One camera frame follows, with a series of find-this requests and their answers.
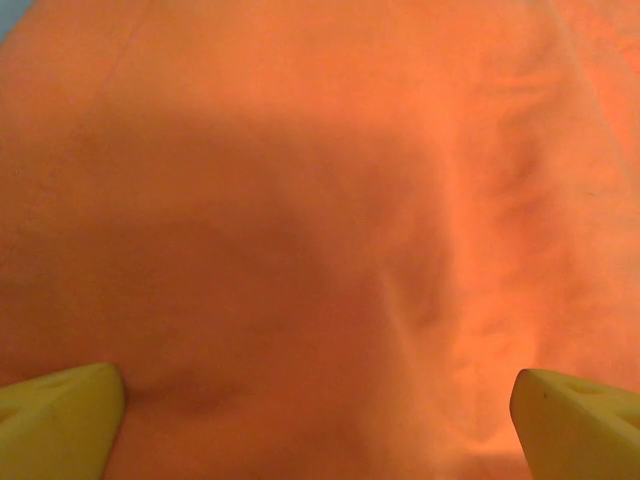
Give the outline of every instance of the orange towel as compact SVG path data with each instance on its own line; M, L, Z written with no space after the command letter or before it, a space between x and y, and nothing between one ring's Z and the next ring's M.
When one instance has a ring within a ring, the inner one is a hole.
M107 480L528 478L640 389L637 0L40 0L0 47L0 383L122 369Z

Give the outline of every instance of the orange cloth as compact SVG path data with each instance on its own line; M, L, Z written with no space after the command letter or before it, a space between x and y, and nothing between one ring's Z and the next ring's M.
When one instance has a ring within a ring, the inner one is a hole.
M107 480L528 478L523 367L640 389L637 0L40 0L0 47L0 383Z

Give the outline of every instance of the orange fabric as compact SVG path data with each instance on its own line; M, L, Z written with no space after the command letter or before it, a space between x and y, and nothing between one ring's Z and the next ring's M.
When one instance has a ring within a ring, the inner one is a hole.
M117 363L107 480L528 478L640 389L637 0L40 0L0 47L0 383Z

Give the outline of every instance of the yellow object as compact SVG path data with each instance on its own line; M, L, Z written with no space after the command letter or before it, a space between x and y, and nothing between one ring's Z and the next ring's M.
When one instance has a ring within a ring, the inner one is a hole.
M124 411L100 363L0 389L0 480L98 480Z
M511 418L536 480L640 479L640 395L523 370Z

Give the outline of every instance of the yellow plastic piece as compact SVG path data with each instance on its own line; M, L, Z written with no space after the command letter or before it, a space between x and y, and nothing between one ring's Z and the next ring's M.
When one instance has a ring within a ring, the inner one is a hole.
M523 370L511 418L535 480L640 479L640 395Z
M105 363L0 389L0 479L102 478L124 400Z

